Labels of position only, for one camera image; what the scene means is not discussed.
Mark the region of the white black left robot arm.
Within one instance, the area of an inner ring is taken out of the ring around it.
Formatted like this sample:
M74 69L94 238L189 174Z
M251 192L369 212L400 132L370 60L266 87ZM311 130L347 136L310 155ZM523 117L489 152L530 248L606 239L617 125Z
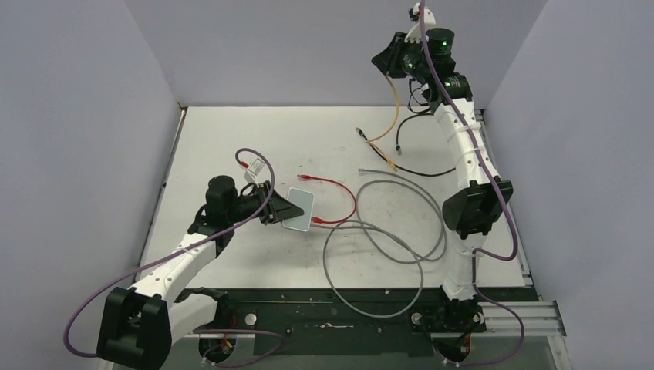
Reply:
M264 225L277 224L304 213L268 181L242 194L230 176L210 179L205 203L174 252L128 288L114 288L107 295L98 357L133 369L159 369L186 333L201 325L212 332L224 330L230 311L218 298L186 299L179 304L176 299L228 246L236 225L254 218Z

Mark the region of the white network switch box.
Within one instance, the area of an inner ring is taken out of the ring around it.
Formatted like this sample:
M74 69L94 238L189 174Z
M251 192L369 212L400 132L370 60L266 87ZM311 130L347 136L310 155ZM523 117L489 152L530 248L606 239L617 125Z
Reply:
M289 230L308 232L312 223L312 213L315 202L314 193L296 187L288 190L287 201L294 206L292 215L283 220L281 225Z

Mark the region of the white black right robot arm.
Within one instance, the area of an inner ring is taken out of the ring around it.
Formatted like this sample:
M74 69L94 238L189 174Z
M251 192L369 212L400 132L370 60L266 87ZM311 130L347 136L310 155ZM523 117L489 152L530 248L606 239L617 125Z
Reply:
M390 44L373 56L373 65L392 79L410 77L422 87L433 118L440 125L455 162L457 190L442 206L447 228L458 238L442 289L450 299L436 309L437 322L455 330L467 320L459 301L475 298L474 258L501 217L513 187L494 168L475 118L474 97L467 78L456 72L451 56L454 33L431 28L427 41L396 32Z

